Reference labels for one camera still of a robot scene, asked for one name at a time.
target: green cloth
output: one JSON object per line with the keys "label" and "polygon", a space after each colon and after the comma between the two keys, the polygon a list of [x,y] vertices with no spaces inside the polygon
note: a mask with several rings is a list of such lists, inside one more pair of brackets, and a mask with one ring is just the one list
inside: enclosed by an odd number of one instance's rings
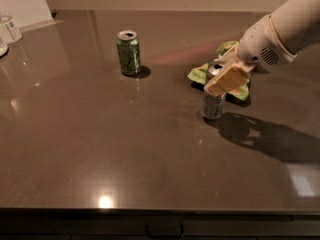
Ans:
{"label": "green cloth", "polygon": [[[233,46],[237,45],[238,43],[238,41],[229,41],[221,44],[219,48],[216,50],[216,55],[223,56],[227,51],[229,51]],[[188,78],[194,82],[205,85],[208,65],[209,63],[206,63],[200,67],[193,68],[191,72],[188,74]],[[249,96],[249,88],[248,85],[245,84],[228,93],[242,101],[245,101]]]}

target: green can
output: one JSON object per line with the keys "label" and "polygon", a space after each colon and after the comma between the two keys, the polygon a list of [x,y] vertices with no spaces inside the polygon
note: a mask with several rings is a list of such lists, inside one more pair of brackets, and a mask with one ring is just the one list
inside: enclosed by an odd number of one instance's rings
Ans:
{"label": "green can", "polygon": [[121,72],[132,76],[141,70],[139,39],[137,33],[132,30],[124,30],[117,38],[118,55]]}

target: can lid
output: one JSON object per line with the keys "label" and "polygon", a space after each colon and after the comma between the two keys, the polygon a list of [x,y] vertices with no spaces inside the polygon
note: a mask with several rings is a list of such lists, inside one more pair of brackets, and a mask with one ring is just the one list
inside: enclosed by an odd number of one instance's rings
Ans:
{"label": "can lid", "polygon": [[124,30],[118,34],[118,38],[123,41],[130,41],[137,38],[137,33],[132,30]]}

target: drawer handle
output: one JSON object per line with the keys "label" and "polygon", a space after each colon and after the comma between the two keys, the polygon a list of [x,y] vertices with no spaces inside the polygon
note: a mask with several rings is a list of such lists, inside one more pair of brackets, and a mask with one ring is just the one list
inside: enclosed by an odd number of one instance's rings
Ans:
{"label": "drawer handle", "polygon": [[184,235],[184,226],[180,223],[180,234],[178,235],[153,235],[150,233],[149,225],[146,226],[146,235],[149,239],[160,239],[160,240],[168,240],[168,239],[182,239]]}

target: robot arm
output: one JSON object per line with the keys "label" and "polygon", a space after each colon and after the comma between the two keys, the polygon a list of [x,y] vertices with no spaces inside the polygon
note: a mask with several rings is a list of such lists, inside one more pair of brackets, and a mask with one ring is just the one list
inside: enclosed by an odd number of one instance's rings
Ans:
{"label": "robot arm", "polygon": [[289,64],[299,51],[319,41],[320,0],[289,0],[251,26],[233,52],[216,60],[222,64],[221,73],[206,89],[215,96],[236,89],[249,81],[253,68]]}

